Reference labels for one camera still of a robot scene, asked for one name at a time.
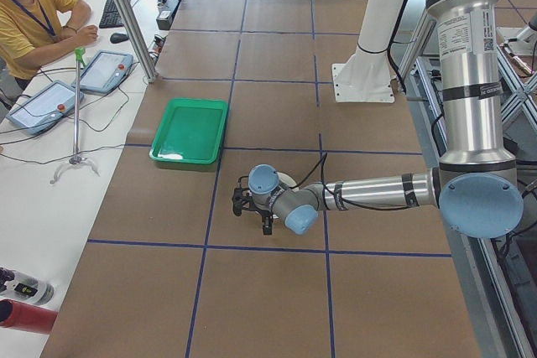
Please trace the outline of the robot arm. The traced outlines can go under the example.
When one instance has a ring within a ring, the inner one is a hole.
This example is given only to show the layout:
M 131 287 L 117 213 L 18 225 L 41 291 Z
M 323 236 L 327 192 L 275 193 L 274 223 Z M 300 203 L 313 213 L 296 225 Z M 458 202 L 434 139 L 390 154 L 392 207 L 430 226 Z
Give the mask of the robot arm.
M 267 164 L 254 167 L 237 189 L 233 211 L 259 213 L 270 234 L 280 218 L 296 234 L 309 230 L 323 210 L 405 210 L 434 205 L 452 229 L 475 238 L 508 234 L 520 222 L 524 201 L 514 156 L 503 145 L 494 6 L 498 0 L 425 0 L 436 21 L 441 63 L 446 152 L 423 174 L 289 185 Z M 335 65 L 338 99 L 382 101 L 388 79 L 389 35 L 404 0 L 369 0 L 356 52 Z

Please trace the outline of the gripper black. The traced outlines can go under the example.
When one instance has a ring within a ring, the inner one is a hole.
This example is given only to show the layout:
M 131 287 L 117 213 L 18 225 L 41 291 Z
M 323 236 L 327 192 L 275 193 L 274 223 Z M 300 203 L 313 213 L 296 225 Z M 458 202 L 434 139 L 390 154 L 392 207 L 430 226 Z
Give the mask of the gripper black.
M 272 235 L 272 223 L 274 222 L 274 215 L 271 211 L 261 209 L 260 207 L 254 205 L 252 207 L 253 211 L 261 216 L 262 221 L 262 231 L 265 236 Z

